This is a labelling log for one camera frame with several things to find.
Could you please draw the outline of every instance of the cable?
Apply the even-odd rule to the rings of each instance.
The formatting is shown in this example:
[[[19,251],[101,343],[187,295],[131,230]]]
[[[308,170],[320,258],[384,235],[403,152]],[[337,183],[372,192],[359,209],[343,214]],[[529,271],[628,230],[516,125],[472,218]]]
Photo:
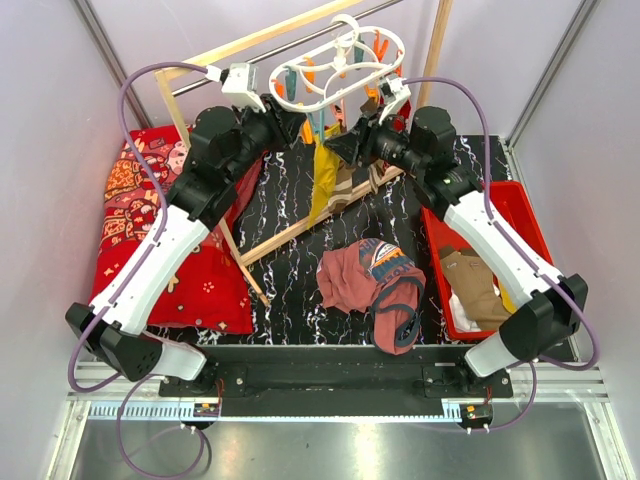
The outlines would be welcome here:
[[[409,84],[412,84],[412,83],[423,83],[423,82],[444,83],[444,84],[447,84],[447,85],[454,86],[458,90],[462,91],[462,93],[464,93],[467,96],[467,98],[469,100],[471,100],[471,103],[473,103],[473,106],[475,107],[476,111],[478,112],[478,116],[480,117],[480,123],[482,124],[482,132],[483,132],[483,136],[484,136],[484,205],[485,205],[485,210],[487,211],[487,215],[489,216],[489,219],[493,221],[493,225],[502,234],[504,239],[514,248],[514,250],[516,252],[518,252],[518,254],[522,257],[522,259],[537,273],[540,270],[540,268],[536,265],[536,263],[531,258],[529,258],[527,253],[509,235],[509,233],[504,229],[504,227],[502,227],[502,225],[500,225],[500,223],[495,221],[495,217],[493,215],[493,211],[491,210],[491,198],[489,196],[490,195],[490,191],[491,191],[491,146],[489,144],[489,127],[487,125],[487,118],[485,117],[484,111],[480,107],[480,104],[478,103],[478,100],[476,100],[476,98],[473,96],[473,94],[464,85],[456,82],[455,80],[450,80],[448,78],[442,78],[442,77],[416,77],[416,78],[405,79],[405,80],[403,80],[402,83],[404,85],[409,85]],[[545,282],[547,282],[549,284],[549,286],[558,295],[560,295],[560,298],[562,298],[567,303],[567,305],[569,305],[571,310],[573,310],[573,312],[578,316],[578,318],[580,319],[580,321],[584,325],[584,328],[587,330],[587,333],[589,334],[589,337],[591,338],[591,343],[593,344],[593,355],[592,355],[591,359],[587,363],[585,363],[583,365],[569,365],[569,364],[566,364],[566,363],[561,362],[559,360],[555,360],[553,358],[550,358],[547,355],[540,355],[540,359],[544,360],[545,362],[551,363],[552,365],[555,365],[557,367],[565,368],[567,370],[574,370],[574,371],[589,370],[596,363],[598,363],[598,360],[600,359],[600,342],[598,341],[598,338],[597,338],[597,336],[596,336],[596,334],[595,334],[595,332],[593,330],[593,327],[587,321],[587,319],[586,319],[586,317],[584,315],[584,312],[580,309],[580,307],[576,304],[576,302],[574,302],[573,299],[571,297],[569,297],[569,295],[567,295],[567,293],[564,290],[562,290],[562,288],[560,288],[560,286],[557,283],[555,283],[551,278],[549,278],[547,275],[544,275],[544,274],[540,275],[540,278],[542,278]]]
[[[149,380],[152,377],[153,377],[153,375],[147,375],[142,380],[140,380],[138,383],[136,383],[133,386],[133,388],[129,391],[129,393],[127,393],[127,395],[124,397],[124,400],[122,401],[122,405],[120,405],[120,408],[118,408],[118,414],[116,415],[116,437],[118,439],[118,449],[120,450],[120,455],[122,455],[122,459],[124,460],[124,462],[129,466],[129,468],[131,468],[131,470],[136,472],[138,475],[142,475],[142,476],[144,476],[146,478],[151,478],[151,479],[154,479],[154,480],[180,480],[181,478],[184,478],[185,476],[190,474],[193,471],[193,469],[198,466],[198,463],[200,463],[200,460],[202,459],[202,455],[204,453],[204,447],[208,443],[208,439],[205,436],[205,434],[202,433],[197,428],[193,428],[192,431],[195,431],[198,434],[198,437],[200,438],[200,450],[198,451],[198,455],[196,455],[196,458],[193,461],[193,463],[184,472],[179,473],[177,475],[155,475],[153,473],[149,473],[149,472],[146,472],[145,470],[142,470],[135,463],[133,463],[133,461],[131,460],[131,457],[125,451],[124,443],[122,442],[122,416],[124,415],[124,409],[125,409],[125,407],[127,405],[127,402],[129,401],[131,396],[135,393],[135,391],[144,382],[146,382],[147,380]],[[158,437],[164,435],[165,433],[168,433],[169,431],[171,431],[171,429],[167,429],[164,432],[160,432],[159,434],[157,434],[154,437],[152,437],[152,439],[150,441],[156,440]]]
[[[158,198],[160,199],[160,209],[161,209],[160,226],[158,228],[158,231],[153,237],[153,240],[156,242],[160,239],[160,236],[164,232],[164,227],[167,224],[167,211],[168,211],[167,198],[165,197],[164,192],[162,191],[162,187],[160,186],[160,183],[158,182],[155,175],[153,174],[153,170],[151,170],[151,167],[147,164],[144,157],[142,156],[142,152],[138,150],[138,148],[133,142],[133,138],[131,138],[131,134],[129,133],[129,129],[127,128],[127,122],[124,117],[125,116],[125,98],[126,98],[125,95],[129,87],[131,86],[131,84],[138,77],[141,77],[142,75],[149,72],[153,72],[155,70],[160,70],[162,68],[170,68],[170,67],[187,68],[190,70],[195,70],[200,73],[205,73],[205,74],[207,73],[206,68],[200,67],[198,65],[192,65],[189,63],[183,63],[183,62],[154,63],[153,65],[148,65],[146,67],[143,67],[140,70],[137,70],[131,75],[129,75],[129,77],[127,77],[127,79],[122,84],[122,87],[120,88],[120,93],[118,94],[118,123],[120,124],[120,129],[122,130],[122,133],[124,134],[124,138],[129,144],[129,147],[131,147],[131,151],[133,152],[133,155],[135,156],[136,160],[140,163],[140,165],[142,165],[142,168],[144,169],[144,171],[147,173],[147,177],[149,178],[149,180],[151,180],[151,183],[153,184],[153,188],[155,189],[156,193],[158,194]],[[145,262],[145,260],[147,259],[147,257],[149,256],[153,248],[154,248],[153,245],[149,245],[147,247],[147,250],[143,253],[140,259],[133,266],[129,274],[123,280],[120,287],[118,287],[118,289],[114,292],[111,298],[109,298],[109,302],[111,304],[113,304],[118,299],[122,291],[126,288],[126,286],[129,284],[131,279],[134,277],[136,272],[140,270],[140,267]],[[81,387],[80,385],[78,385],[78,381],[75,376],[76,363],[78,362],[78,356],[80,355],[80,352],[84,347],[84,343],[87,341],[87,338],[89,338],[89,335],[91,335],[91,332],[93,331],[93,329],[96,327],[96,325],[98,325],[100,320],[102,320],[102,318],[104,317],[104,315],[107,313],[108,310],[109,310],[109,307],[105,306],[96,314],[96,316],[93,318],[93,320],[91,320],[89,325],[87,325],[87,328],[84,329],[84,331],[78,338],[78,341],[76,342],[75,346],[73,347],[73,352],[71,353],[71,358],[69,359],[69,365],[67,366],[67,380],[71,388],[74,389],[76,392],[80,392],[80,393],[95,392],[96,390],[99,390],[102,387],[110,384],[112,381],[114,381],[116,378],[120,376],[120,373],[115,373],[114,375],[107,378],[106,380],[103,380],[97,385],[92,385],[91,387]]]
[[[522,419],[529,413],[529,411],[531,410],[531,407],[533,407],[533,403],[538,393],[538,372],[536,371],[536,367],[533,362],[528,362],[528,363],[529,363],[529,367],[531,368],[531,381],[532,381],[531,396],[529,397],[529,401],[525,405],[524,409],[513,420],[510,420],[507,423],[503,423],[502,425],[498,425],[497,427],[489,427],[489,430],[486,432],[484,430],[459,430],[459,429],[448,430],[445,428],[434,427],[429,424],[415,424],[415,425],[419,425],[422,428],[425,428],[427,430],[432,430],[438,433],[467,433],[467,434],[500,432],[502,430],[506,430],[507,428],[513,427],[514,425],[520,423]]]

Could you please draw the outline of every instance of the patterned red cloth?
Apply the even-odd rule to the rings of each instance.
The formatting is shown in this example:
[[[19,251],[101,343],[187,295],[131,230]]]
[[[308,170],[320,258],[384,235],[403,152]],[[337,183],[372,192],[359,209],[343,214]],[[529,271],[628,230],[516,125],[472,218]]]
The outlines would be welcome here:
[[[131,136],[166,193],[182,172],[187,156],[175,127],[133,131]],[[259,159],[236,185],[238,199],[225,215],[230,229],[249,203],[261,167]],[[105,189],[105,219],[91,298],[127,263],[159,209],[149,177],[125,144]],[[158,298],[147,323],[199,326],[235,334],[252,332],[247,285],[219,227],[185,259]]]

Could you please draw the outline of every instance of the red tray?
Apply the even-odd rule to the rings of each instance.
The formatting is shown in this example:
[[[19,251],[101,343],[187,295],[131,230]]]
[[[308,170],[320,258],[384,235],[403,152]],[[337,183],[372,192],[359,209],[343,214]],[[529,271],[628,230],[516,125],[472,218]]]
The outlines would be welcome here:
[[[540,231],[538,222],[533,214],[533,209],[522,185],[518,182],[492,182],[491,201],[523,240],[527,242],[538,255],[547,262],[552,263],[551,255],[544,242],[542,232]],[[440,294],[440,303],[442,304],[442,311],[447,322],[449,337],[454,340],[465,341],[482,340],[489,337],[493,332],[461,332],[456,330],[451,309],[449,308],[451,287],[442,273],[438,250],[447,245],[459,250],[461,248],[469,248],[469,244],[464,241],[460,235],[438,220],[435,215],[426,208],[422,209],[422,218],[427,230],[429,250],[431,250],[433,269],[436,275],[438,293]]]

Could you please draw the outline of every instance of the beige garment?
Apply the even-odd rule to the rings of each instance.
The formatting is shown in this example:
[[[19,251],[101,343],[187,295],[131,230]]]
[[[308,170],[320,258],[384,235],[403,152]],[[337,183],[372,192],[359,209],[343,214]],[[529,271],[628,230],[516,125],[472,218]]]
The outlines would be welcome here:
[[[333,189],[331,197],[329,197],[328,209],[331,213],[340,213],[345,209],[351,198],[353,190],[353,175],[355,168],[347,166],[343,160],[340,160],[338,172],[336,174],[336,186]]]
[[[469,319],[481,330],[497,330],[511,315],[494,292],[493,272],[472,249],[440,250],[440,264]]]
[[[384,160],[378,159],[369,165],[369,183],[371,184],[371,191],[373,193],[378,193],[378,187],[380,186],[384,172]]]

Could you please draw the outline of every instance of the wooden pole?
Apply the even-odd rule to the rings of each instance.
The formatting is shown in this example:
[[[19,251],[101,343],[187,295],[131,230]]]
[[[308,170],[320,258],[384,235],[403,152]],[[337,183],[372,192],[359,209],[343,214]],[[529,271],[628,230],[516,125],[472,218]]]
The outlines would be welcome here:
[[[187,130],[187,124],[184,121],[184,117],[182,116],[176,97],[171,93],[171,86],[167,80],[167,74],[165,73],[165,70],[157,70],[155,75],[156,82],[158,82],[158,88],[160,89],[160,94],[162,95],[162,99],[169,110],[169,115],[171,115],[171,120],[173,120],[173,124],[176,126],[176,129],[180,134],[180,139],[188,150],[191,148],[189,130]]]
[[[220,60],[235,53],[246,50],[247,48],[255,47],[262,42],[269,41],[279,35],[291,32],[296,28],[304,27],[305,25],[315,22],[316,20],[320,20],[321,18],[324,18],[328,15],[340,12],[341,10],[349,8],[362,1],[363,0],[334,0],[333,2],[325,3],[324,5],[320,5],[319,7],[316,7],[312,10],[301,13],[300,15],[288,18],[287,20],[276,23],[275,25],[271,25],[270,27],[263,28],[258,32],[251,33],[242,38],[234,40],[233,42],[229,42],[218,48],[209,50],[208,52],[204,52],[200,55],[196,55],[195,57],[188,58],[184,62],[205,67],[212,63],[219,62]],[[166,68],[165,72],[167,73],[167,79],[173,80],[174,78],[186,75],[190,72],[190,70],[171,67]]]
[[[438,12],[436,13],[436,21],[433,24],[431,43],[429,44],[429,53],[427,53],[427,61],[424,65],[424,71],[422,72],[424,77],[435,76],[438,69],[442,40],[444,39],[444,32],[447,29],[449,13],[451,12],[452,5],[453,0],[440,0],[438,3]],[[429,102],[429,95],[431,94],[431,87],[433,87],[433,84],[426,82],[420,86],[418,105],[416,105],[416,109],[427,105]]]
[[[238,264],[238,267],[240,267],[240,271],[244,275],[244,278],[247,279],[247,282],[249,282],[249,285],[251,285],[251,288],[253,288],[253,290],[258,294],[258,297],[260,297],[260,300],[262,300],[262,303],[264,303],[264,306],[265,307],[268,306],[269,299],[264,293],[262,293],[262,289],[258,285],[258,282],[256,282],[253,276],[251,276],[251,273],[249,273],[249,270],[247,269],[245,264],[242,263],[242,257],[240,255],[240,252],[238,251],[236,242],[233,240],[233,235],[231,235],[231,231],[229,230],[229,226],[227,225],[227,222],[223,218],[222,220],[220,220],[220,223],[218,225],[220,226],[220,230],[222,230],[222,235],[224,236],[224,239],[227,241],[227,245],[229,245],[229,249],[231,250],[231,255],[233,255],[233,258]]]
[[[398,167],[387,168],[387,171],[385,172],[383,177],[380,179],[380,185],[388,182],[389,180],[392,180],[393,178],[397,177],[401,173],[404,173],[404,172],[400,170]],[[347,203],[347,205],[351,205],[356,200],[359,200],[365,195],[367,195],[368,193],[371,193],[371,190],[372,190],[371,182],[366,181],[361,183],[356,188],[354,188],[353,191],[351,192],[351,198],[349,199],[349,202]],[[322,210],[322,212],[320,212],[318,217],[315,219],[315,221],[313,222],[313,225],[317,225],[323,220],[329,218],[330,216],[331,216],[331,212],[329,212],[329,210],[325,207],[325,209]],[[251,249],[250,251],[242,255],[240,261],[244,265],[251,265],[253,262],[260,260],[266,254],[273,252],[277,248],[289,242],[291,239],[300,235],[302,232],[308,230],[309,228],[308,224],[309,224],[309,217],[305,217],[302,220],[298,220],[289,228],[271,237],[269,240],[262,242],[257,247]]]

